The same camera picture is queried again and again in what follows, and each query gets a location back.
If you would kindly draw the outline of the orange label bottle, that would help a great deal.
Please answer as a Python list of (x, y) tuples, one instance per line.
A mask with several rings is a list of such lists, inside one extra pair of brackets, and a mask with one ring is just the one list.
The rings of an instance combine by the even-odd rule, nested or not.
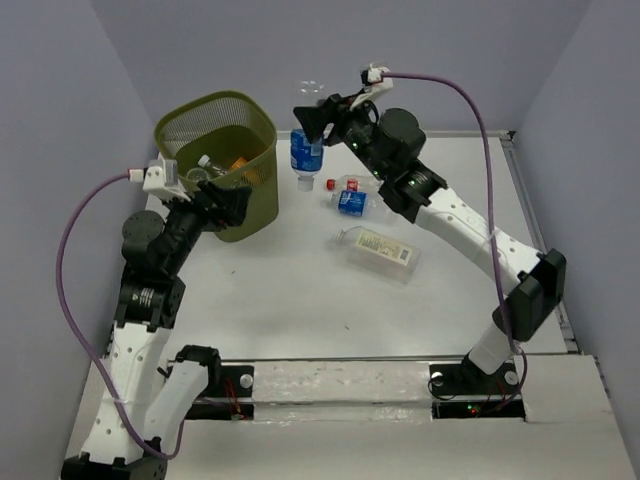
[(242, 170), (241, 178), (250, 184), (258, 185), (262, 182), (259, 172), (254, 167), (249, 167), (249, 161), (244, 157), (238, 157), (230, 166), (229, 171)]

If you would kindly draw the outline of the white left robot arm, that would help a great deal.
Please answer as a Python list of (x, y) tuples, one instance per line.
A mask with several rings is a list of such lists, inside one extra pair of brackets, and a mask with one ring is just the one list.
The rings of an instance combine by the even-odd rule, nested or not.
[(131, 214), (122, 227), (122, 272), (107, 357), (95, 352), (74, 321), (56, 281), (61, 309), (103, 379), (106, 391), (80, 453), (64, 460), (63, 479), (163, 479), (180, 450), (184, 421), (200, 395), (221, 383), (219, 352), (188, 345), (158, 394), (160, 355), (175, 326), (186, 286), (179, 271), (206, 230), (239, 226), (251, 190), (201, 182), (164, 200), (166, 216)]

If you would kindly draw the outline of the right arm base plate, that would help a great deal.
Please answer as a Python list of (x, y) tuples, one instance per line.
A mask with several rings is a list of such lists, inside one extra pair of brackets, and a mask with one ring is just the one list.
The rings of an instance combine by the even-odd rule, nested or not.
[(445, 419), (524, 419), (525, 408), (518, 391), (519, 375), (512, 362), (503, 364), (494, 374), (482, 373), (475, 379), (462, 375), (459, 363), (429, 366), (428, 392), (432, 417)]

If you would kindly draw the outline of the red cap clear bottle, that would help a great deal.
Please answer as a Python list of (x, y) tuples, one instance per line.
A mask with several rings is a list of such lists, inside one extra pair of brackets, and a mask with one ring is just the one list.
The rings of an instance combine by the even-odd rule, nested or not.
[(376, 193), (382, 182), (373, 176), (346, 175), (340, 178), (326, 180), (326, 189), (330, 192), (354, 191)]

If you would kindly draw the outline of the small blue label bottle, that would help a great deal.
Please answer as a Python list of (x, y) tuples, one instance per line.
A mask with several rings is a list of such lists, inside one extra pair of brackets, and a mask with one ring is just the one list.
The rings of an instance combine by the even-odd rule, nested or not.
[[(292, 106), (314, 106), (321, 99), (324, 85), (315, 80), (301, 80), (295, 84)], [(311, 192), (316, 174), (323, 166), (324, 147), (321, 142), (310, 142), (299, 120), (291, 117), (290, 164), (297, 175), (297, 187)]]

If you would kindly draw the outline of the square bottle cream label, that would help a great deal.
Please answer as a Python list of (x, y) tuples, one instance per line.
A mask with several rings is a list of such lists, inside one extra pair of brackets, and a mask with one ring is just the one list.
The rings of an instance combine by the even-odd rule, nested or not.
[(363, 226), (339, 230), (328, 245), (342, 262), (402, 284), (411, 281), (421, 257), (420, 248)]

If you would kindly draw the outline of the blue label clear bottle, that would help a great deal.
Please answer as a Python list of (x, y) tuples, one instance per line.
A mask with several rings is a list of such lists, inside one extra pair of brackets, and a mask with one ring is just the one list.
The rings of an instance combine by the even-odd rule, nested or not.
[(397, 215), (377, 193), (342, 190), (331, 195), (329, 205), (341, 215), (392, 224)]

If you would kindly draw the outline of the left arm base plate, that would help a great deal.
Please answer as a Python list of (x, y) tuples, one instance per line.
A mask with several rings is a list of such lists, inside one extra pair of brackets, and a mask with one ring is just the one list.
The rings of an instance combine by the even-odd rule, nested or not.
[(255, 369), (249, 364), (223, 363), (220, 380), (209, 384), (189, 409), (187, 420), (249, 421), (254, 418)]

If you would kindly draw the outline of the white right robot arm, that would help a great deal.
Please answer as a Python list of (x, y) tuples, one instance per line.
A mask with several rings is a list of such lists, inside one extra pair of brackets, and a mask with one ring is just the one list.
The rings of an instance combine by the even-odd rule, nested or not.
[(494, 281), (499, 305), (492, 322), (455, 369), (468, 390), (486, 390), (561, 303), (566, 257), (516, 241), (464, 205), (419, 160), (426, 135), (409, 111), (378, 113), (370, 100), (334, 94), (314, 106), (294, 107), (293, 115), (310, 141), (345, 145), (380, 180), (379, 194), (394, 213), (438, 236)]

